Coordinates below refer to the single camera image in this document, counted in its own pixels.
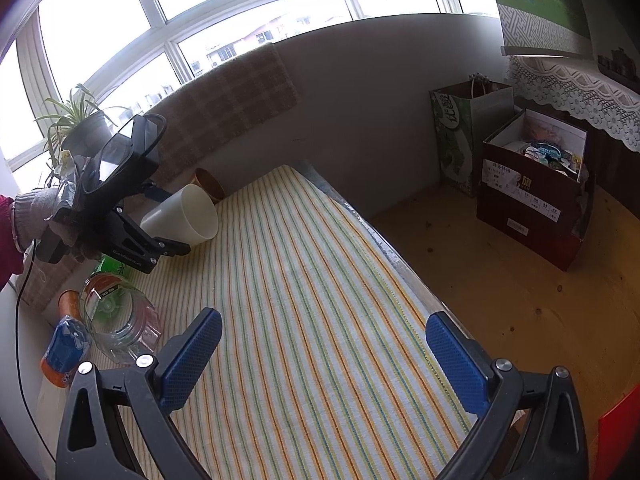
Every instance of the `hand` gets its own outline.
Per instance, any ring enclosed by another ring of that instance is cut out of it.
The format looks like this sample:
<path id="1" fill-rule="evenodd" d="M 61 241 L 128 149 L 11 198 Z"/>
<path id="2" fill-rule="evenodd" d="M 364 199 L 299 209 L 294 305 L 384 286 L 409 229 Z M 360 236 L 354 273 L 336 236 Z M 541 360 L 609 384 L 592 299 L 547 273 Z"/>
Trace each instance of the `hand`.
<path id="1" fill-rule="evenodd" d="M 56 205 L 58 188 L 35 189 L 18 195 L 14 202 L 14 229 L 18 245 L 24 252 L 33 240 L 40 240 L 47 227 L 57 234 L 66 246 L 73 247 L 78 230 L 51 220 Z"/>

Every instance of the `black clamp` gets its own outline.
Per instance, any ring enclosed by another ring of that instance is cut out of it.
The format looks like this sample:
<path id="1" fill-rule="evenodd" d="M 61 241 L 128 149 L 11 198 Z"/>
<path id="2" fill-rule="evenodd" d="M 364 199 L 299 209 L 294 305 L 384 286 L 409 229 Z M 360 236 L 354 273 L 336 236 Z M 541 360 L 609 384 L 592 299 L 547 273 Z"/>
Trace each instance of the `black clamp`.
<path id="1" fill-rule="evenodd" d="M 222 337 L 222 318 L 204 308 L 158 357 L 140 356 L 127 368 L 78 368 L 60 427 L 57 480 L 142 480 L 119 406 L 130 406 L 162 476 L 210 480 L 169 414 L 184 406 Z"/>
<path id="2" fill-rule="evenodd" d="M 507 359 L 491 360 L 445 312 L 429 317 L 426 338 L 464 409 L 478 415 L 437 480 L 484 478 L 517 410 L 529 410 L 529 415 L 500 478 L 589 477 L 580 404 L 566 368 L 558 366 L 545 375 L 521 372 Z"/>

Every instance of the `bracelet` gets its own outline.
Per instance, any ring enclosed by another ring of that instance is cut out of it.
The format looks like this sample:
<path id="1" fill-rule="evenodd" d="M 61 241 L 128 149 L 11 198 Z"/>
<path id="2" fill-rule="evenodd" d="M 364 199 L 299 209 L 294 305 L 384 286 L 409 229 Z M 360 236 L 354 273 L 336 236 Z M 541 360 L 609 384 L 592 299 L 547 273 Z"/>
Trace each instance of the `bracelet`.
<path id="1" fill-rule="evenodd" d="M 19 253 L 24 253 L 24 251 L 20 247 L 20 242 L 18 242 L 18 235 L 15 232 L 14 210 L 15 210 L 15 202 L 12 202 L 12 204 L 11 204 L 11 234 L 14 236 L 15 248 L 18 250 Z"/>

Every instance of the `white lace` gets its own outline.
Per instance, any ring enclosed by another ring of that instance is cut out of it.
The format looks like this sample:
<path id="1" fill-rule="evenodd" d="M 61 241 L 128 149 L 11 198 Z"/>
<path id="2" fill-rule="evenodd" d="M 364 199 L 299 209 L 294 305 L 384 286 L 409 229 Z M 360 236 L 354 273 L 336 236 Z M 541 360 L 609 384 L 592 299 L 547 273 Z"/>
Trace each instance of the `white lace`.
<path id="1" fill-rule="evenodd" d="M 640 100 L 632 91 L 548 59 L 512 56 L 509 83 L 517 96 L 550 104 L 640 152 Z"/>

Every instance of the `red object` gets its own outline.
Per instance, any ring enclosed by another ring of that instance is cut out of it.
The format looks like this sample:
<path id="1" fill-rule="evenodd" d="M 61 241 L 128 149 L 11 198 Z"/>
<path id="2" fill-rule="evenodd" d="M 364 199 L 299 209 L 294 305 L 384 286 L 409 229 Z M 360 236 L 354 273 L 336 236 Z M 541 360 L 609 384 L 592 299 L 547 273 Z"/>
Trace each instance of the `red object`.
<path id="1" fill-rule="evenodd" d="M 615 471 L 640 423 L 640 384 L 598 419 L 598 453 L 593 480 L 606 480 Z"/>
<path id="2" fill-rule="evenodd" d="M 15 248 L 11 229 L 11 204 L 13 198 L 0 195 L 0 289 L 9 281 L 12 274 L 22 274 L 24 255 Z"/>

